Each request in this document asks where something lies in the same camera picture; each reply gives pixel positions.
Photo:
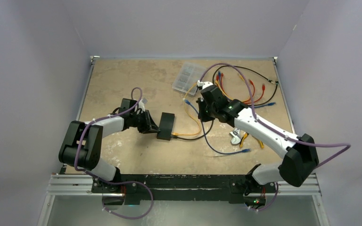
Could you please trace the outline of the black network switch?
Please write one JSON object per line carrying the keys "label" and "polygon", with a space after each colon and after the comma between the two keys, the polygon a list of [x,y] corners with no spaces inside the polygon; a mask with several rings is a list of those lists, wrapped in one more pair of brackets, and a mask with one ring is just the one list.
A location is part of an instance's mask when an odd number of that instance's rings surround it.
{"label": "black network switch", "polygon": [[160,140],[170,141],[172,138],[173,125],[175,120],[175,114],[163,112],[161,115],[159,129],[156,138]]}

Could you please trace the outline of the clear plastic parts box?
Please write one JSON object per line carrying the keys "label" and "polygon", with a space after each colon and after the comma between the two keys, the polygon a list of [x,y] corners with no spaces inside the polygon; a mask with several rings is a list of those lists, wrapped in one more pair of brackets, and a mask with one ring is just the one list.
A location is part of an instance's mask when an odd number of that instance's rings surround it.
{"label": "clear plastic parts box", "polygon": [[197,92],[195,83],[200,79],[205,70],[205,67],[198,64],[185,62],[173,82],[172,88],[184,94],[195,96]]}

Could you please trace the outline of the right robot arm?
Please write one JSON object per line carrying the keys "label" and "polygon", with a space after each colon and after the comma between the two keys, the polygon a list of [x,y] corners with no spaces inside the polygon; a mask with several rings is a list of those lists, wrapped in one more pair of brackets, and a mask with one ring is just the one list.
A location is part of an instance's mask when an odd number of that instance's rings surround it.
{"label": "right robot arm", "polygon": [[279,163],[257,164],[246,175],[246,186],[256,192],[270,182],[285,181],[300,187],[318,166],[319,159],[311,136],[285,131],[257,115],[253,108],[239,100],[228,100],[220,89],[210,82],[197,83],[201,91],[199,118],[202,121],[218,119],[262,141],[281,159]]}

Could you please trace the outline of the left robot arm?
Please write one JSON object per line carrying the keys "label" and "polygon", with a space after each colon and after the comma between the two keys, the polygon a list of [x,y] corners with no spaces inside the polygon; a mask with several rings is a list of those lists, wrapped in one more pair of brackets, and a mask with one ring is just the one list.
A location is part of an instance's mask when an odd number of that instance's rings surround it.
{"label": "left robot arm", "polygon": [[112,114],[88,122],[70,122],[58,153],[61,163],[85,171],[103,180],[103,186],[111,193],[122,186],[121,173],[101,158],[102,139],[129,128],[141,134],[159,133],[142,100],[124,98]]}

